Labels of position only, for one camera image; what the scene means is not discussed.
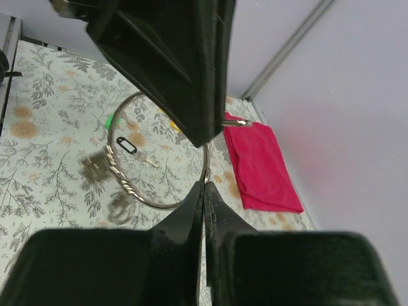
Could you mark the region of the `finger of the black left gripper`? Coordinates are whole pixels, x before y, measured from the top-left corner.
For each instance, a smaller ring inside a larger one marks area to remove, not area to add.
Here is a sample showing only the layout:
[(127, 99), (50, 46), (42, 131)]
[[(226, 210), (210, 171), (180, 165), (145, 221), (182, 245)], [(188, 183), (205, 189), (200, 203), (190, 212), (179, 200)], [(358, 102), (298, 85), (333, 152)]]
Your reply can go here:
[(54, 1), (200, 147), (222, 131), (234, 1)]

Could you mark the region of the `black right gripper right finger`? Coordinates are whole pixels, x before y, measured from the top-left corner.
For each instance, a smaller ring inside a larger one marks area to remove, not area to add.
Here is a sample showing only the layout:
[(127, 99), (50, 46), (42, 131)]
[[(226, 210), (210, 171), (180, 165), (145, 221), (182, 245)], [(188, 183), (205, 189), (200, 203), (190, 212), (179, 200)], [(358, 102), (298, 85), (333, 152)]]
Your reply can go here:
[(209, 182), (207, 284), (214, 305), (397, 305), (372, 244), (341, 231), (259, 231)]

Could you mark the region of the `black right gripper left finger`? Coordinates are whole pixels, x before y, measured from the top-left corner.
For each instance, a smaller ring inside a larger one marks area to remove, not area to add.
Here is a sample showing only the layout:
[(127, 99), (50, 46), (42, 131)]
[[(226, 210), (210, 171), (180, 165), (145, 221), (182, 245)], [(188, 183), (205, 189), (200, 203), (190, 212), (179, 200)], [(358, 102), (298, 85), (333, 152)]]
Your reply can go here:
[(197, 305), (204, 185), (148, 230), (44, 229), (22, 248), (2, 305)]

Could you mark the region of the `metal keyring with clips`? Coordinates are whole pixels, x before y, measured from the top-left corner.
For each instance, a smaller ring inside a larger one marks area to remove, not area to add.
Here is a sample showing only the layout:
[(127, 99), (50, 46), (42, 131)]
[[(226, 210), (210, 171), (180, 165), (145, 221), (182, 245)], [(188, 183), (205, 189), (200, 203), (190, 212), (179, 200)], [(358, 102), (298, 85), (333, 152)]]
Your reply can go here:
[[(123, 92), (90, 96), (78, 105), (82, 136), (81, 190), (75, 219), (84, 226), (128, 224), (146, 227), (167, 216), (199, 179), (213, 182), (222, 198), (246, 220), (232, 162), (223, 135), (197, 148), (170, 118), (143, 96), (123, 106)], [(109, 130), (108, 116), (113, 113)], [(127, 138), (159, 165), (137, 161), (116, 143)]]

